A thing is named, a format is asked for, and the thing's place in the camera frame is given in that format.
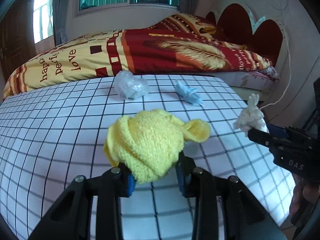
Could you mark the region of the person right hand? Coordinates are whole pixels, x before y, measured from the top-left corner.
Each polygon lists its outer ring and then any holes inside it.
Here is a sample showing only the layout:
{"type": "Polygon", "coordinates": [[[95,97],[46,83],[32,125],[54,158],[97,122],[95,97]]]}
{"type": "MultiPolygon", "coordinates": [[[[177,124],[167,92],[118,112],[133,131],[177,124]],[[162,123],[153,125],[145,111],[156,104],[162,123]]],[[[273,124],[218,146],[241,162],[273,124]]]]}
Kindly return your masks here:
{"type": "Polygon", "coordinates": [[[315,204],[319,199],[319,185],[312,184],[306,179],[294,174],[296,185],[290,204],[290,216],[293,216],[300,208],[302,200],[315,204]]]}

